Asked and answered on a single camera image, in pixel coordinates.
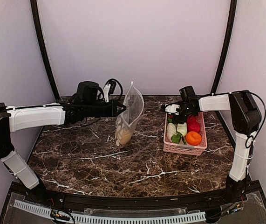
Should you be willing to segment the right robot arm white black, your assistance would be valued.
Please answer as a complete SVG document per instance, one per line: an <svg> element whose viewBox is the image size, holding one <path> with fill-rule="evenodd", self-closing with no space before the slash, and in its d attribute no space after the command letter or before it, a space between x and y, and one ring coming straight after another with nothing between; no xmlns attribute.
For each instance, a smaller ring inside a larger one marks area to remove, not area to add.
<svg viewBox="0 0 266 224"><path fill-rule="evenodd" d="M191 86L182 88L182 100L166 106L165 111L183 121L199 112L229 111L236 132L236 146L230 179L239 182L246 178L253 157L254 142L264 124L261 112L253 98L254 93L243 90L198 96Z"/></svg>

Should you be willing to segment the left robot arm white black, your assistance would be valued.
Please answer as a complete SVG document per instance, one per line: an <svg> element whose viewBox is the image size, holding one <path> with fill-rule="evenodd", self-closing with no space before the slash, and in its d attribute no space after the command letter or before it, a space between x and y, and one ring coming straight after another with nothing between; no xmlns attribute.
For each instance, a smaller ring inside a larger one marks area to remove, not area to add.
<svg viewBox="0 0 266 224"><path fill-rule="evenodd" d="M0 103L0 161L31 190L31 196L37 202L46 203L49 192L41 186L39 177L14 148L11 133L40 126L70 125L87 117L116 117L126 109L118 100L78 104L60 102L21 107Z"/></svg>

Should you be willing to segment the clear polka dot zip bag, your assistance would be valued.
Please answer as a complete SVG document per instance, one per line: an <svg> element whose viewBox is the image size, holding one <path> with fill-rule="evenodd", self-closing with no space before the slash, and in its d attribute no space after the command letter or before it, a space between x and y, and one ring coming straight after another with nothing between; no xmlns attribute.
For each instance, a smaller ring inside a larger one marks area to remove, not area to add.
<svg viewBox="0 0 266 224"><path fill-rule="evenodd" d="M121 113L116 119L115 142L117 147L124 147L120 144L120 134L123 129L130 130L134 133L137 123L141 118L144 109L144 99L141 92L134 86L131 81L130 87L125 95L123 105L127 110Z"/></svg>

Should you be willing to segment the dark red pomegranate toy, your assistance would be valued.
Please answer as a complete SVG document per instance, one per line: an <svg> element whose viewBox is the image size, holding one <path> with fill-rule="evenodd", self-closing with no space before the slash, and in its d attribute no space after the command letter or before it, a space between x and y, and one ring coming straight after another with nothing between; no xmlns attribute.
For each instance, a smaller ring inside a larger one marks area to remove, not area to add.
<svg viewBox="0 0 266 224"><path fill-rule="evenodd" d="M200 124L197 122L197 118L190 115L187 119L187 128L188 131L191 132L196 132L200 133Z"/></svg>

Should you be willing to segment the yellow peach toy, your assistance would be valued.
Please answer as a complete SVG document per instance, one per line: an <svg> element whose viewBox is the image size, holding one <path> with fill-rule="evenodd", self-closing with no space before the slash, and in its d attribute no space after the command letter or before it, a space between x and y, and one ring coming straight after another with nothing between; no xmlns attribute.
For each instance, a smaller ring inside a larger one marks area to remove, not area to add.
<svg viewBox="0 0 266 224"><path fill-rule="evenodd" d="M123 132L120 134L120 137L120 144L126 145L132 137L132 132L130 130L123 129Z"/></svg>

